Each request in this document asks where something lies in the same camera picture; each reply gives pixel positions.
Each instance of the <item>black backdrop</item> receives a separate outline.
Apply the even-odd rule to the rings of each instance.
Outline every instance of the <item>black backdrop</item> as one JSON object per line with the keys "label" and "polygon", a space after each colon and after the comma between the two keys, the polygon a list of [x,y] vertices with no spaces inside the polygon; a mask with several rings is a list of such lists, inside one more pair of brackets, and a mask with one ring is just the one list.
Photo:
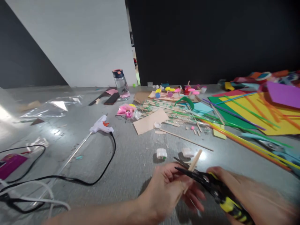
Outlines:
{"label": "black backdrop", "polygon": [[128,0],[141,84],[300,69],[297,2]]}

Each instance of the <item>clear plastic bag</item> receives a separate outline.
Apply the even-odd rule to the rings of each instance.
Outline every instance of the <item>clear plastic bag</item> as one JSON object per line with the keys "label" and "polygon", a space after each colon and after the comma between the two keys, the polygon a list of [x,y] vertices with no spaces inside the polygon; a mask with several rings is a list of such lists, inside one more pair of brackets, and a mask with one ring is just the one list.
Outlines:
{"label": "clear plastic bag", "polygon": [[46,118],[46,117],[63,117],[72,106],[81,106],[80,95],[71,97],[58,97],[43,103],[39,108],[20,116],[21,118]]}

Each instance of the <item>purple straw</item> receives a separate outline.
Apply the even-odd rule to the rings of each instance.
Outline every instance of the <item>purple straw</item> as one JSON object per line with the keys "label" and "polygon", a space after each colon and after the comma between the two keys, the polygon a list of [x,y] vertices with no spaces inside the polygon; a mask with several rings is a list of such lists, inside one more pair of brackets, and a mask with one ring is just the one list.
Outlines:
{"label": "purple straw", "polygon": [[241,119],[241,120],[243,120],[243,121],[245,121],[245,122],[247,122],[247,123],[249,123],[249,124],[252,124],[252,125],[258,127],[258,128],[261,129],[261,130],[266,130],[265,128],[263,128],[263,127],[261,127],[261,126],[255,124],[255,123],[252,123],[252,122],[250,122],[249,120],[246,120],[244,117],[241,117],[241,116],[239,116],[239,115],[237,115],[237,114],[235,114],[235,113],[233,113],[233,112],[230,112],[230,111],[228,111],[227,109],[224,109],[224,108],[222,108],[222,107],[220,107],[220,106],[218,106],[218,105],[216,105],[216,104],[214,104],[214,103],[212,103],[212,102],[209,102],[208,100],[206,100],[206,99],[204,99],[204,98],[203,98],[202,100],[203,100],[203,101],[206,101],[206,102],[209,103],[209,104],[212,104],[214,107],[218,107],[219,109],[221,109],[221,110],[223,110],[223,111],[225,111],[225,112],[227,112],[227,113],[229,113],[229,114],[231,114],[231,115],[233,115],[233,116],[235,116],[235,117],[237,117],[237,118],[239,118],[239,119]]}

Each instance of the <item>water bottle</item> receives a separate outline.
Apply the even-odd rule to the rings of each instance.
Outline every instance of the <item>water bottle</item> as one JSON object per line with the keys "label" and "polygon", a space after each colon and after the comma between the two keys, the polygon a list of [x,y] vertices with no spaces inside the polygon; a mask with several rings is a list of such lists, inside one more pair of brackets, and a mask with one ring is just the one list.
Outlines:
{"label": "water bottle", "polygon": [[129,93],[128,85],[123,70],[122,69],[113,70],[112,74],[113,74],[113,78],[115,78],[116,87],[122,100],[129,99],[130,93]]}

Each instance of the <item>hand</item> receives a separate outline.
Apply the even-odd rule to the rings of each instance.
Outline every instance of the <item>hand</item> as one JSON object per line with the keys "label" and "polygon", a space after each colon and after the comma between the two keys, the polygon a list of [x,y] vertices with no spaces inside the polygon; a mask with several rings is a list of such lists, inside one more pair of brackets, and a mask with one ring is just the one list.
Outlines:
{"label": "hand", "polygon": [[199,199],[205,200],[195,181],[182,175],[175,167],[182,167],[178,163],[169,163],[157,166],[146,190],[138,198],[141,208],[144,208],[150,217],[150,223],[160,223],[172,214],[180,197],[193,211],[204,211]]}
{"label": "hand", "polygon": [[[276,190],[221,167],[211,167],[207,172],[214,173],[227,185],[256,225],[295,224],[299,211]],[[232,225],[242,225],[229,214],[226,216]]]}

